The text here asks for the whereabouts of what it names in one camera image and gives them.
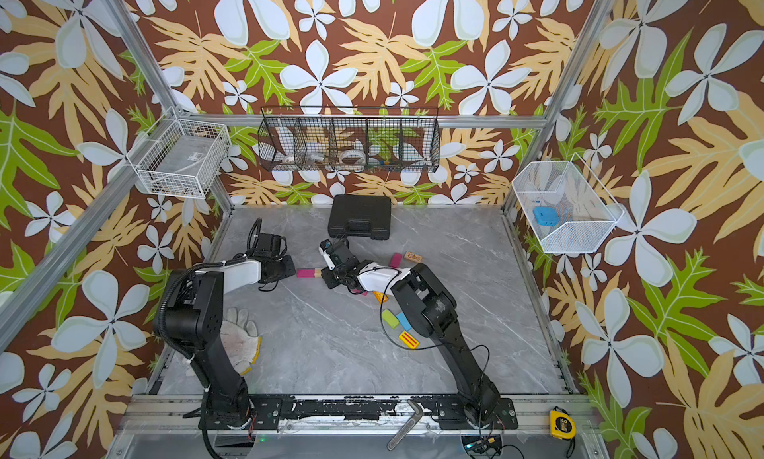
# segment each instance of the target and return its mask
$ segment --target black wire mesh basket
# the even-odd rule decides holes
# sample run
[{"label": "black wire mesh basket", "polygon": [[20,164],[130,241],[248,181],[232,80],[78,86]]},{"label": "black wire mesh basket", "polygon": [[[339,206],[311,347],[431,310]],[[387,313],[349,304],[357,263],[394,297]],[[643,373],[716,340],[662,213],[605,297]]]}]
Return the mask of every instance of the black wire mesh basket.
[{"label": "black wire mesh basket", "polygon": [[261,166],[268,171],[349,172],[434,172],[438,168],[437,109],[351,109],[354,114],[347,115],[335,106],[314,106],[311,111],[319,114],[313,115],[264,106],[257,131]]}]

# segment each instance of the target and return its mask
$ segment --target pink wooden block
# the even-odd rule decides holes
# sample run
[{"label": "pink wooden block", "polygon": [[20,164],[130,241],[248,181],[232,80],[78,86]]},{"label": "pink wooden block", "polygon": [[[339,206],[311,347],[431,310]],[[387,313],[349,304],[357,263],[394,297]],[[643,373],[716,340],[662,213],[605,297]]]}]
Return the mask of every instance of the pink wooden block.
[{"label": "pink wooden block", "polygon": [[393,268],[398,268],[402,260],[403,260],[403,255],[393,254],[393,258],[390,259],[390,266]]}]

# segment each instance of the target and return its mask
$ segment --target white wire basket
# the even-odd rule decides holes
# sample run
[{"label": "white wire basket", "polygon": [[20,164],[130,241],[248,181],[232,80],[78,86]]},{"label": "white wire basket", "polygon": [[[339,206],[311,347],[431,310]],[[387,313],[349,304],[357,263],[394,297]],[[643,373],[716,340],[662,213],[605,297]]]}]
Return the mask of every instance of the white wire basket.
[{"label": "white wire basket", "polygon": [[613,201],[609,206],[568,160],[532,162],[512,181],[522,211],[546,254],[592,254],[624,215],[610,191],[586,163],[584,166],[589,178]]},{"label": "white wire basket", "polygon": [[225,125],[166,115],[157,126],[134,165],[138,178],[151,194],[205,198],[231,147]]}]

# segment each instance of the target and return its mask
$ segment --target yellow tape measure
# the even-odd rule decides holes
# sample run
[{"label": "yellow tape measure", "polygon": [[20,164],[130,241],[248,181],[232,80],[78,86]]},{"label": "yellow tape measure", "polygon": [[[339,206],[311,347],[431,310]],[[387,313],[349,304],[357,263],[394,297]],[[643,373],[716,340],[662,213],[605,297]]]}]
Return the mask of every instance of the yellow tape measure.
[{"label": "yellow tape measure", "polygon": [[555,407],[549,412],[549,432],[558,439],[572,439],[576,433],[575,422],[564,409]]}]

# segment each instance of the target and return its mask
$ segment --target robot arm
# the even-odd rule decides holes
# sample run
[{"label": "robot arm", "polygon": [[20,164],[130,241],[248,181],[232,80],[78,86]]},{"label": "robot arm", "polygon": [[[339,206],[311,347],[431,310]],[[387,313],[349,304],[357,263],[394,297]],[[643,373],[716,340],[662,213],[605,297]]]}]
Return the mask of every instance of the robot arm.
[{"label": "robot arm", "polygon": [[394,269],[371,261],[359,261],[350,253],[347,239],[320,244],[327,267],[322,278],[331,289],[386,292],[398,301],[412,328],[433,340],[456,380],[464,398],[464,415],[478,427],[493,414],[500,395],[485,375],[464,340],[456,313],[456,300],[438,277],[423,263],[411,269]]},{"label": "robot arm", "polygon": [[296,272],[292,258],[286,255],[286,239],[261,234],[260,224],[258,219],[244,254],[170,273],[154,318],[154,331],[188,360],[205,388],[208,420],[232,428],[246,424],[250,402],[247,384],[231,365],[220,339],[223,296],[245,285],[277,282]]}]

